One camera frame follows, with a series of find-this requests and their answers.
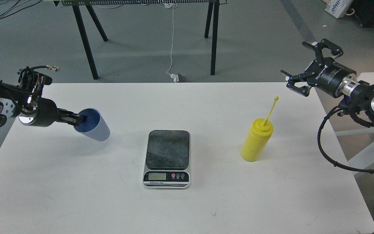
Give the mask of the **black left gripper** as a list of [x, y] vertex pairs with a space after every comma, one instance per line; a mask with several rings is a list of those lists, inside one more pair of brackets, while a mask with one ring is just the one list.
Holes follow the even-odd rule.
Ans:
[[58, 110], [54, 101], [42, 98], [35, 114], [21, 114], [18, 120], [25, 126], [46, 127], [55, 121], [78, 126], [85, 122], [85, 116], [68, 110]]

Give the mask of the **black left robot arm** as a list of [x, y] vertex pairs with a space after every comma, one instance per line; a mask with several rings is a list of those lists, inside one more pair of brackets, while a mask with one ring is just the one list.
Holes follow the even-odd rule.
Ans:
[[79, 126], [87, 121], [87, 116], [60, 109], [55, 102], [43, 98], [43, 88], [52, 84], [52, 78], [37, 69], [58, 71], [57, 66], [34, 66], [20, 69], [18, 85], [0, 81], [0, 127], [8, 118], [24, 117], [26, 126], [50, 126], [54, 122]]

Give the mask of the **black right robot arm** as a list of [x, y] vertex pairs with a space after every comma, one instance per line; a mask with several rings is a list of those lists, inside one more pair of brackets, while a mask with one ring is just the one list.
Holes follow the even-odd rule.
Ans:
[[353, 168], [333, 160], [321, 145], [322, 130], [326, 122], [335, 114], [340, 117], [348, 115], [361, 126], [374, 127], [374, 84], [358, 81], [356, 71], [336, 62], [335, 59], [343, 56], [344, 52], [340, 46], [328, 39], [324, 38], [311, 44], [303, 41], [302, 45], [315, 53], [315, 59], [303, 73], [291, 75], [281, 71], [287, 78], [287, 88], [304, 97], [309, 96], [310, 89], [313, 87], [335, 99], [342, 97], [339, 104], [327, 113], [319, 126], [317, 144], [320, 153], [335, 167], [352, 172], [374, 174], [374, 169]]

